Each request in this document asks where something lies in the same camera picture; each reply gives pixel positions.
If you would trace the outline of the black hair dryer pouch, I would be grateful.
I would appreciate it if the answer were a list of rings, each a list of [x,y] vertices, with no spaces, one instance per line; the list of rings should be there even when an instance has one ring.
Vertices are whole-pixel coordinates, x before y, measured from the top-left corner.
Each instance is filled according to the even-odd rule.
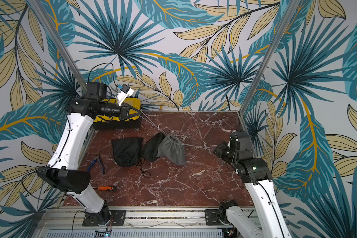
[[[141,159],[143,138],[129,137],[111,141],[113,158],[117,165],[124,168],[138,166]]]

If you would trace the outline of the plain black drawstring pouch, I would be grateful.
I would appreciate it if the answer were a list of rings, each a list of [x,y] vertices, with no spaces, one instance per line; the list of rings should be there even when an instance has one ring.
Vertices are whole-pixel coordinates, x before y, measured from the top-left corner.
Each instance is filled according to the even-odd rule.
[[[162,132],[154,135],[149,141],[146,142],[146,144],[144,145],[141,151],[139,168],[141,170],[143,177],[145,177],[146,179],[149,179],[151,177],[151,173],[145,171],[142,166],[145,161],[155,162],[161,157],[161,153],[159,151],[159,145],[165,138],[166,136]]]

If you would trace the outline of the grey hair dryer pouch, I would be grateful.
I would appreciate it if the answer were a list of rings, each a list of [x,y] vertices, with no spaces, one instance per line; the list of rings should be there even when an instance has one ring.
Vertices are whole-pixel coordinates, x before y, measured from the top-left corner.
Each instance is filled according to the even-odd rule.
[[[159,145],[159,151],[161,153],[161,157],[168,158],[171,162],[175,165],[184,166],[186,165],[186,158],[185,158],[185,148],[192,147],[196,149],[204,149],[206,151],[212,152],[213,149],[206,146],[200,145],[192,145],[183,143],[177,137],[175,137],[172,133],[168,134],[164,132],[162,129],[159,128],[154,122],[152,122],[148,116],[142,111],[142,115],[140,116],[143,120],[150,123],[152,126],[157,128],[159,132],[165,134],[166,138],[161,142]]]

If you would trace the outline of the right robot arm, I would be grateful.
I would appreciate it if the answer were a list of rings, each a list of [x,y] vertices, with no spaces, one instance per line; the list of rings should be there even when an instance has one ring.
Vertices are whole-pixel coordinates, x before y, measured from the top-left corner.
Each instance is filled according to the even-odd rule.
[[[217,220],[232,225],[244,238],[290,238],[288,229],[274,191],[274,183],[267,163],[254,156],[249,135],[243,130],[230,134],[214,154],[231,165],[248,190],[260,221],[255,225],[234,201],[222,202]]]

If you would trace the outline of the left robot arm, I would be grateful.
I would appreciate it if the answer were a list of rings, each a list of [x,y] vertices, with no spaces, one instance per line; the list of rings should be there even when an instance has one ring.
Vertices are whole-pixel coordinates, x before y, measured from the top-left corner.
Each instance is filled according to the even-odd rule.
[[[67,121],[55,154],[36,174],[51,187],[76,199],[89,214],[106,216],[105,201],[90,184],[90,173],[79,171],[79,158],[85,138],[98,116],[117,117],[120,121],[139,116],[137,108],[125,103],[134,90],[123,84],[115,102],[107,100],[109,86],[88,82],[87,92],[67,106]]]

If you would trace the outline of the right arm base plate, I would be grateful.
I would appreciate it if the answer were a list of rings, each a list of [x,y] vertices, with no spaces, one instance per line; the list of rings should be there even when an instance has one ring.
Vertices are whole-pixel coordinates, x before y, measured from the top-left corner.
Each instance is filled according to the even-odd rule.
[[[205,222],[207,226],[225,225],[225,213],[220,209],[205,209]]]

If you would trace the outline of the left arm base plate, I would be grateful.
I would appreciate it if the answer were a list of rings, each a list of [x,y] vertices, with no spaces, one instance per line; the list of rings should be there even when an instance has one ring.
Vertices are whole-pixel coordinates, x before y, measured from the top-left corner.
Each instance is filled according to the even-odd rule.
[[[84,212],[83,227],[121,227],[126,218],[125,210],[109,210],[100,213]]]

